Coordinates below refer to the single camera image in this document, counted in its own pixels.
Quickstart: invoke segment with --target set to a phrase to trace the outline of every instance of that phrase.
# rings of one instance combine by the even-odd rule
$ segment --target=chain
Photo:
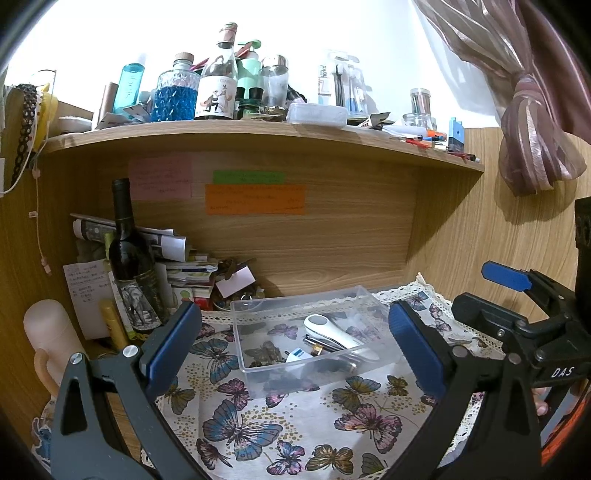
[[[29,142],[35,140],[34,138],[30,138],[30,136],[35,122],[35,108],[37,106],[37,89],[34,85],[22,83],[15,88],[23,92],[24,100],[22,103],[21,132],[18,138],[17,157],[14,161],[14,170],[12,171],[11,187],[17,181],[18,175],[23,168],[22,164],[29,151]]]

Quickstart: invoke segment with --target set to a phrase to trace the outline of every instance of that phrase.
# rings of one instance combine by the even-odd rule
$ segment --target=curtain
[[[551,190],[557,180],[582,175],[585,161],[561,125],[591,140],[587,79],[574,54],[535,7],[527,0],[414,2],[451,51],[485,73],[504,134],[499,172],[512,192],[539,193]],[[540,61],[534,58],[530,39]],[[557,58],[554,68],[548,60],[551,55]],[[582,111],[579,116],[561,107],[564,88],[576,92],[566,104]]]

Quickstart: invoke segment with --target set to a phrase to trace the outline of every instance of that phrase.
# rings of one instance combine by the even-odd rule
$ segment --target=blue liquid
[[[151,119],[153,122],[193,120],[197,90],[172,85],[156,90]]]
[[[119,87],[113,103],[113,112],[126,115],[123,108],[138,103],[139,84],[142,83],[144,66],[139,63],[130,63],[121,70]]]

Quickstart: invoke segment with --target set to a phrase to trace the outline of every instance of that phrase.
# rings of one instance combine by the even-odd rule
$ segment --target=white beauty device
[[[304,320],[304,327],[311,337],[320,340],[330,340],[345,350],[363,345],[363,342],[360,342],[355,337],[341,330],[324,315],[319,315],[317,313],[308,315]],[[368,348],[357,350],[354,354],[369,362],[376,362],[379,360],[379,356]]]

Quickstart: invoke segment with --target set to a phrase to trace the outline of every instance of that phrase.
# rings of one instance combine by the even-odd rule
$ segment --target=blue mouthwash bottle
[[[137,61],[128,63],[121,70],[119,87],[113,103],[113,113],[126,115],[123,109],[138,103],[139,84],[142,83],[142,76],[144,75],[145,60],[146,55],[142,53]]]
[[[176,54],[173,69],[158,78],[151,114],[153,122],[193,120],[199,86],[199,75],[189,70],[193,60],[190,53]]]

